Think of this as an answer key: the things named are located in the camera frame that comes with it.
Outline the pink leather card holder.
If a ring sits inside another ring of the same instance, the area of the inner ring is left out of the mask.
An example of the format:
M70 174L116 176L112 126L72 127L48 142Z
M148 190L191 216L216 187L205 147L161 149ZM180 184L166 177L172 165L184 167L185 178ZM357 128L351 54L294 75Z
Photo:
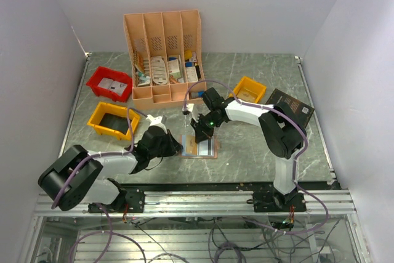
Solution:
M185 135L180 136L180 141L182 144L182 151L180 156L182 158L196 158L196 159L217 159L218 149L220 148L219 141L213 137L209 140L202 141L198 143L198 154L197 155L187 155L185 153Z

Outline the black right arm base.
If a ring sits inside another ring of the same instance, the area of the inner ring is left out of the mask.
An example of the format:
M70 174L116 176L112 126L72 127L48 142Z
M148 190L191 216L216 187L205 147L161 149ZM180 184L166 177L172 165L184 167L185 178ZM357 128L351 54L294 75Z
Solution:
M246 201L254 208L254 212L305 212L307 210L304 195L292 192L282 195L276 190L266 192L253 192L252 197Z

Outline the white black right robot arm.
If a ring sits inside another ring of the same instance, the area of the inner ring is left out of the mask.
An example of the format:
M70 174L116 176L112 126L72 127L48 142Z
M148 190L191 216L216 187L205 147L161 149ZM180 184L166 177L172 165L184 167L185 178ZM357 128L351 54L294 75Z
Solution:
M192 114L195 142L198 144L212 138L215 128L230 121L261 129L268 149L275 156L275 193L271 196L271 203L279 211L287 210L297 193L298 158L308 147L306 130L290 106L285 102L262 105L236 97L225 99L213 87L204 91L201 98L209 113L197 113L192 103L184 102L182 108L183 114Z

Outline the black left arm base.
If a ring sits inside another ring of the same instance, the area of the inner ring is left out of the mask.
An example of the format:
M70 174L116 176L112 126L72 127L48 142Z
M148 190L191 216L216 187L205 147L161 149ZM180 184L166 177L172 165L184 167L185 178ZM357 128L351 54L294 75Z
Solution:
M123 187L113 179L95 183L86 195L90 213L130 212L142 213L145 206L145 193L137 187Z

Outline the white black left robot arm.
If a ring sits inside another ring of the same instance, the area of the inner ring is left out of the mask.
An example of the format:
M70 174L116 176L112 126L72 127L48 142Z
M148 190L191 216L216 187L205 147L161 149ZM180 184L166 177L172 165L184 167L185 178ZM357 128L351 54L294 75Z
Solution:
M53 209L69 211L85 201L118 212L126 204L126 191L113 176L146 170L151 160L175 156L182 148L159 126L150 126L137 144L121 152L91 153L74 145L40 175L38 185L52 198Z

